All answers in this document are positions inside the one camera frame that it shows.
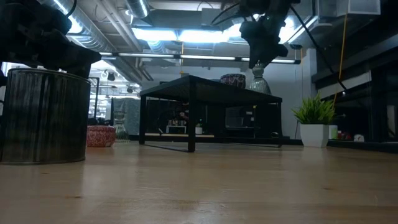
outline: red pot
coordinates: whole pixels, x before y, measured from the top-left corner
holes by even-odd
[[[110,126],[88,126],[87,147],[111,147],[116,140],[116,130]]]

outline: table leg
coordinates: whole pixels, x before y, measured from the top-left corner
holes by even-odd
[[[278,147],[282,147],[282,103],[278,103]]]
[[[188,124],[188,152],[195,152],[195,127],[197,121],[197,86],[193,80],[189,83],[189,124]]]
[[[147,97],[141,96],[141,107],[139,114],[139,144],[145,144],[145,132],[147,129]]]

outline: decorative vase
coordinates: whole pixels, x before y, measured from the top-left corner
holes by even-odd
[[[326,147],[329,141],[329,125],[301,124],[301,139],[305,147]]]
[[[258,64],[253,68],[252,72],[254,75],[254,80],[250,84],[249,89],[259,93],[271,95],[271,89],[269,88],[267,81],[262,77],[262,74],[264,73],[264,68],[262,66],[263,65]]]
[[[114,128],[116,129],[116,142],[128,142],[129,134],[124,127],[124,115],[123,111],[114,112]]]

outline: black mechanical arm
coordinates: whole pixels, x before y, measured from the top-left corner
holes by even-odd
[[[244,21],[239,30],[250,46],[249,68],[258,63],[266,67],[276,57],[287,56],[287,48],[279,44],[279,32],[286,25],[291,5],[297,3],[300,0],[241,0],[235,17],[246,20],[247,17],[253,18],[253,14],[263,15],[257,21]]]
[[[72,27],[67,16],[36,0],[0,0],[0,61],[88,78],[101,55],[66,38]]]

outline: potted plant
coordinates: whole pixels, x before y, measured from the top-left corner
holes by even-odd
[[[298,110],[292,110],[300,122],[303,145],[307,147],[326,147],[329,139],[329,124],[335,116],[332,101],[322,101],[318,94],[315,98],[303,100]]]
[[[195,127],[195,134],[203,134],[203,128],[201,127],[201,124],[197,124]]]

